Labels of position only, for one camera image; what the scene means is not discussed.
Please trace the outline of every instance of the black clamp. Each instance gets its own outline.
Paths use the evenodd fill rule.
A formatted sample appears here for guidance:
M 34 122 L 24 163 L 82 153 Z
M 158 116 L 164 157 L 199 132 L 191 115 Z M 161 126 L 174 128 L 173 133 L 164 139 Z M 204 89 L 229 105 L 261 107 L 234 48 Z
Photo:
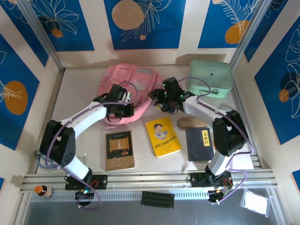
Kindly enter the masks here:
M 114 84 L 109 93 L 103 94 L 93 99 L 94 102 L 119 102 L 123 99 L 124 95 L 127 95 L 127 90 L 121 86 Z M 125 118 L 134 116 L 135 110 L 133 103 L 127 105 L 109 104 L 104 105 L 107 108 L 106 116 L 114 114 L 116 118 Z
M 183 102 L 187 98 L 194 96 L 189 91 L 184 91 L 174 77 L 163 81 L 165 89 L 155 89 L 150 92 L 149 97 L 157 100 L 161 106 L 161 111 L 174 113 L 175 110 L 183 111 Z

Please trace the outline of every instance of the green storage case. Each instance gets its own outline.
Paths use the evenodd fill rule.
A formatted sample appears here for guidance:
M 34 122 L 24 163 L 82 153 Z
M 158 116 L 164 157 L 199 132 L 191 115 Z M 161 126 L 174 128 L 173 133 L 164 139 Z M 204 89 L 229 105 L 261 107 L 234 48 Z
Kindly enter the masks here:
M 230 65 L 225 62 L 209 62 L 203 60 L 191 61 L 190 77 L 197 77 L 210 85 L 211 93 L 215 98 L 225 98 L 233 87 L 233 73 Z M 189 79 L 188 90 L 195 95 L 205 94 L 208 87 L 201 81 Z

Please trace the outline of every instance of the cartoon character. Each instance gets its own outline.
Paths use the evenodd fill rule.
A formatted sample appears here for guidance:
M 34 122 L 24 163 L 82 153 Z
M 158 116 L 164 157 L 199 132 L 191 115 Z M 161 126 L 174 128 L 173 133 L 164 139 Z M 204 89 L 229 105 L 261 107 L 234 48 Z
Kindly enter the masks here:
M 161 124 L 155 124 L 154 125 L 154 130 L 155 130 L 155 137 L 162 141 L 163 139 L 166 139 L 168 132 L 165 130 L 162 132 L 163 125 Z

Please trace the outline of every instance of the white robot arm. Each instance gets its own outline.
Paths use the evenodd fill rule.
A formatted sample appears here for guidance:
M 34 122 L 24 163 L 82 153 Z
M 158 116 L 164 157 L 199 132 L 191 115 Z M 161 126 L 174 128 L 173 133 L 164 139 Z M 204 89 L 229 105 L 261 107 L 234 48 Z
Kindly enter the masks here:
M 183 102 L 183 111 L 187 114 L 191 114 L 193 116 L 202 119 L 209 126 L 212 127 L 213 121 L 215 121 L 215 119 L 217 118 L 221 118 L 222 116 L 220 116 L 217 113 L 213 113 L 208 108 L 201 106 L 199 103 L 197 103 L 196 99 L 197 99 L 196 96 L 192 96 L 189 97 L 185 102 Z M 224 110 L 217 109 L 211 105 L 208 106 L 214 108 L 215 110 L 218 110 L 219 112 L 222 112 L 223 114 L 226 114 L 226 111 Z M 231 157 L 232 156 L 224 156 L 219 151 L 216 151 L 212 161 L 208 165 L 208 168 L 215 176 L 218 176 L 222 174 L 224 171 L 226 171 L 226 165 Z
M 74 116 L 60 122 L 54 120 L 48 122 L 40 153 L 46 156 L 46 160 L 48 155 L 49 159 L 76 178 L 89 181 L 92 171 L 75 155 L 75 140 L 85 129 L 110 114 L 114 114 L 116 118 L 133 116 L 133 104 L 124 103 L 127 95 L 125 88 L 113 85 L 109 93 L 95 98 L 92 103 Z
M 175 110 L 181 110 L 204 120 L 213 127 L 216 153 L 212 161 L 206 166 L 204 173 L 191 173 L 191 179 L 194 179 L 192 186 L 223 186 L 222 178 L 231 176 L 230 172 L 226 170 L 226 165 L 233 153 L 244 146 L 246 140 L 219 113 L 226 114 L 247 134 L 239 113 L 235 110 L 225 112 L 197 100 L 194 94 L 183 91 L 174 77 L 164 80 L 163 83 L 164 89 L 156 89 L 149 94 L 152 99 L 157 101 L 163 112 L 173 113 Z M 114 85 L 110 93 L 105 95 L 105 98 L 104 96 L 97 97 L 89 106 L 74 116 L 61 122 L 50 121 L 41 143 L 41 154 L 48 154 L 50 159 L 76 178 L 89 183 L 92 171 L 76 157 L 75 140 L 85 129 L 110 114 L 114 114 L 117 118 L 133 116 L 132 103 L 127 105 L 117 103 L 126 98 L 125 93 L 124 88 Z

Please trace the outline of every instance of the pink backpack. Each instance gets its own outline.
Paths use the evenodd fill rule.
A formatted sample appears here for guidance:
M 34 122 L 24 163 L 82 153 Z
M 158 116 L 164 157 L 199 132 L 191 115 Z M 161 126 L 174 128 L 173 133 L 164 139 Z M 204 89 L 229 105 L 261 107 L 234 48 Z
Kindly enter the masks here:
M 108 93 L 113 84 L 119 85 L 123 81 L 134 84 L 138 90 L 137 97 L 134 102 L 135 115 L 129 118 L 122 118 L 121 120 L 113 116 L 109 117 L 109 120 L 105 118 L 106 129 L 115 128 L 120 124 L 127 124 L 139 119 L 152 101 L 148 97 L 150 91 L 153 89 L 163 88 L 163 79 L 154 70 L 119 63 L 114 67 L 109 67 L 104 73 L 100 83 L 98 96 Z M 134 87 L 128 83 L 122 84 L 121 86 L 126 88 L 128 93 L 130 93 L 130 99 L 134 99 Z

